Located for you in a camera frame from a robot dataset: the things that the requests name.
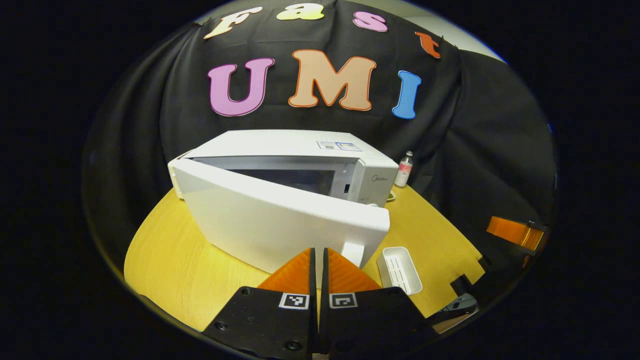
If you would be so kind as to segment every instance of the microwave door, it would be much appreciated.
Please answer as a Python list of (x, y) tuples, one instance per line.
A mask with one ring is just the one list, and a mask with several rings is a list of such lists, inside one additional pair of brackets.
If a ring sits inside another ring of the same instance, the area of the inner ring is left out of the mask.
[(235, 258), (269, 273), (309, 247), (316, 251), (322, 279), (325, 247), (342, 251), (360, 245), (362, 268), (389, 230), (389, 214), (336, 199), (223, 170), (190, 159), (174, 164), (176, 180), (207, 241)]

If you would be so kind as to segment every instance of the wooden table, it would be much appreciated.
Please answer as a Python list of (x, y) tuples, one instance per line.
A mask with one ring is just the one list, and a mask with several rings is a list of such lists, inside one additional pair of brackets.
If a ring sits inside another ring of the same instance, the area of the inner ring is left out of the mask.
[[(389, 232), (363, 271), (382, 285), (376, 262), (382, 249), (406, 247), (422, 281), (422, 291), (410, 298), (428, 317), (456, 298), (452, 281), (466, 274), (475, 283), (484, 274), (477, 262), (482, 255), (409, 186), (393, 191), (397, 198), (385, 206)], [(269, 274), (211, 245), (172, 189), (129, 245), (124, 276), (139, 294), (203, 331), (240, 286), (258, 286)]]

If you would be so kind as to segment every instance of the screw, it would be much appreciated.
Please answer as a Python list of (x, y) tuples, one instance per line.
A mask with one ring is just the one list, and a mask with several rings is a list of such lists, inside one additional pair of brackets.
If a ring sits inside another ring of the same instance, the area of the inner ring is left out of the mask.
[(302, 344), (298, 343), (297, 341), (287, 341), (284, 344), (284, 347), (288, 350), (297, 351), (302, 348)]
[(218, 330), (227, 330), (227, 327), (229, 327), (227, 324), (223, 323), (223, 322), (216, 322), (215, 324), (213, 324), (216, 329)]

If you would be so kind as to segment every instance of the microwave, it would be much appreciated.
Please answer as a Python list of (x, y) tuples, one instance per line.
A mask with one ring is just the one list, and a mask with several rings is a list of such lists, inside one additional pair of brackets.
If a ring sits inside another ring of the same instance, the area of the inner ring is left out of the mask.
[(273, 273), (308, 247), (331, 247), (362, 268), (389, 230), (384, 205), (398, 164), (349, 133), (238, 130), (168, 170), (207, 241)]

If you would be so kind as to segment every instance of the small bottle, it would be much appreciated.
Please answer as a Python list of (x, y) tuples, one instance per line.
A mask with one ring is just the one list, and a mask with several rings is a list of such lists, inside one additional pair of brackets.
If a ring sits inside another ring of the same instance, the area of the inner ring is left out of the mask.
[(411, 172), (411, 168), (413, 167), (413, 161), (411, 157), (413, 153), (411, 151), (406, 152), (406, 156), (400, 161), (400, 167), (398, 169), (398, 174), (396, 175), (396, 186), (400, 186), (404, 188), (406, 186), (406, 181), (409, 179), (409, 173)]

